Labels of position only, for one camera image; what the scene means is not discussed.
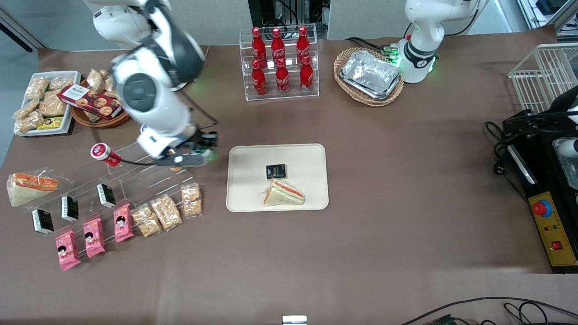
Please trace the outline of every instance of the sandwich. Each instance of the sandwich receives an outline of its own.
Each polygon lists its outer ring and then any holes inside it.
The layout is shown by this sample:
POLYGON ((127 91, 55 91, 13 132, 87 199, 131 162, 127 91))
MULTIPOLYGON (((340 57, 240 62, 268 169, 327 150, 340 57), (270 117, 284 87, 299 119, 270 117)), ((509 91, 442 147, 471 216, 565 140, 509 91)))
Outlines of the sandwich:
POLYGON ((305 202, 305 195, 291 186, 272 180, 271 186, 267 189, 263 203, 271 205, 300 205, 305 202))
POLYGON ((12 206, 20 206, 56 191, 58 180, 15 173, 8 180, 8 196, 12 206))

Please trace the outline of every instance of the coca-cola bottle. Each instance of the coca-cola bottle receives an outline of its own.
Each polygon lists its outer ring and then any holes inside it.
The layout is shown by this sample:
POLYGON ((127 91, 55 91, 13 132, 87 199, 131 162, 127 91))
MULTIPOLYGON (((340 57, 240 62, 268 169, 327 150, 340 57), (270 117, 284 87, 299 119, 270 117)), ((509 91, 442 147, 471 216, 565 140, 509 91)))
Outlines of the coca-cola bottle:
POLYGON ((257 97, 263 98, 267 96, 267 85, 265 84, 265 74, 261 70, 260 63, 257 59, 251 62, 253 65, 253 72, 251 77, 253 78, 253 86, 255 87, 255 93, 257 97))
POLYGON ((301 92, 310 94, 313 91, 313 68, 311 67, 311 57, 303 57, 301 67, 301 92))
POLYGON ((280 58, 275 61, 277 63, 277 91, 280 96, 287 96, 289 94, 289 71, 285 67, 285 58, 280 58))
POLYGON ((265 69, 267 67, 267 54, 265 53, 265 42, 261 39, 261 31, 259 27, 253 27, 253 56, 255 60, 259 61, 259 67, 265 69))
POLYGON ((273 27, 273 42, 271 43, 271 51, 273 52, 273 62, 278 67, 278 63, 283 59, 283 66, 285 66, 285 44, 281 40, 281 30, 279 27, 273 27))
POLYGON ((307 39, 307 27, 299 27, 299 39, 297 40, 297 66, 302 65, 304 57, 309 56, 309 40, 307 39))

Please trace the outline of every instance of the cookie box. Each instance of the cookie box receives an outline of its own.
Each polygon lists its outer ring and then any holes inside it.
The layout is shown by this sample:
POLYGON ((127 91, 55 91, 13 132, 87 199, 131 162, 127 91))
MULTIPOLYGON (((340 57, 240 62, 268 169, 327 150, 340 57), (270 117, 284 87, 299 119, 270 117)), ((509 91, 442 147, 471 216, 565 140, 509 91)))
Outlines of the cookie box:
POLYGON ((99 94, 78 84, 64 87, 58 97, 67 104, 95 114, 105 120, 112 120, 123 110, 117 99, 99 94))
MULTIPOLYGON (((34 73, 31 77, 38 78, 38 77, 47 77, 50 80, 57 78, 57 77, 64 77, 64 78, 73 78, 74 83, 80 83, 80 72, 78 71, 51 71, 51 72, 39 72, 34 73)), ((22 106, 26 105, 30 100, 24 99, 22 101, 22 106)), ((46 130, 30 130, 26 133, 20 133, 16 130, 16 125, 14 125, 14 134, 23 136, 25 138, 37 138, 41 136, 56 136, 56 135, 69 135, 72 133, 73 127, 73 120, 71 114, 70 105, 67 105, 64 110, 64 116, 62 117, 62 122, 60 127, 58 128, 51 128, 46 130)))

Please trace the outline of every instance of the cartoon girl image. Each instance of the cartoon girl image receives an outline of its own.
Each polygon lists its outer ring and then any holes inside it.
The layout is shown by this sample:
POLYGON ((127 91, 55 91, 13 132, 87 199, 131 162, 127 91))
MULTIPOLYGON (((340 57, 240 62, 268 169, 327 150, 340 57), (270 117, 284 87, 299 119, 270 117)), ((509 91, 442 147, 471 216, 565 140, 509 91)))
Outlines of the cartoon girl image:
POLYGON ((61 259, 66 258, 66 246, 59 246, 58 247, 58 256, 60 256, 61 259))
POLYGON ((84 240, 86 241, 86 245, 92 245, 94 243, 93 234, 91 232, 87 232, 84 234, 84 240))
POLYGON ((124 227, 127 225, 127 221, 125 220, 124 216, 119 216, 116 218, 116 227, 120 230, 123 230, 124 227))

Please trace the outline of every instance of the woven basket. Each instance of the woven basket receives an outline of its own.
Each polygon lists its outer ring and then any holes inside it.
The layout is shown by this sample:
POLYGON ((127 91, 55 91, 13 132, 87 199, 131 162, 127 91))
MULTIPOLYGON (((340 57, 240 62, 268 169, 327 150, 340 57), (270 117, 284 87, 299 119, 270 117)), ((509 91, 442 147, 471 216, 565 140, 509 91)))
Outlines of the woven basket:
MULTIPOLYGON (((88 84, 86 83, 86 79, 84 79, 80 83, 80 85, 83 87, 87 87, 88 84)), ((72 117, 74 118, 74 120, 76 120, 78 123, 84 125, 85 127, 90 127, 90 128, 113 128, 113 127, 117 127, 120 124, 128 121, 128 119, 130 118, 127 111, 123 110, 117 117, 113 118, 112 120, 100 119, 100 120, 93 123, 93 122, 90 122, 90 119, 88 118, 88 116, 86 116, 86 114, 84 114, 84 111, 81 110, 80 108, 71 106, 71 113, 72 113, 72 117)))
POLYGON ((399 81, 399 83, 397 84, 397 86, 395 86, 395 88, 393 89, 391 94, 386 98, 385 101, 377 101, 377 100, 371 98, 368 94, 365 94, 361 90, 359 90, 359 89, 353 87, 352 85, 344 82, 343 79, 341 79, 341 77, 339 76, 339 71, 341 70, 341 68, 343 68, 345 63, 347 63, 347 61, 349 60, 351 55, 356 51, 363 51, 363 50, 370 52, 373 56, 375 56, 378 59, 381 59, 384 61, 386 60, 386 58, 383 55, 379 54, 378 52, 376 52, 374 50, 364 49, 362 47, 352 47, 350 49, 347 49, 347 50, 341 52, 341 54, 337 56, 337 59, 335 59, 335 62, 333 63, 333 72, 334 72, 335 80, 341 86, 341 88, 346 93, 348 93, 348 95, 351 96, 354 100, 356 100, 360 103, 366 104, 368 106, 372 106, 372 107, 386 106, 387 104, 394 101, 394 99, 397 98, 399 93, 401 93, 401 91, 403 89, 403 76, 402 76, 401 80, 399 81))

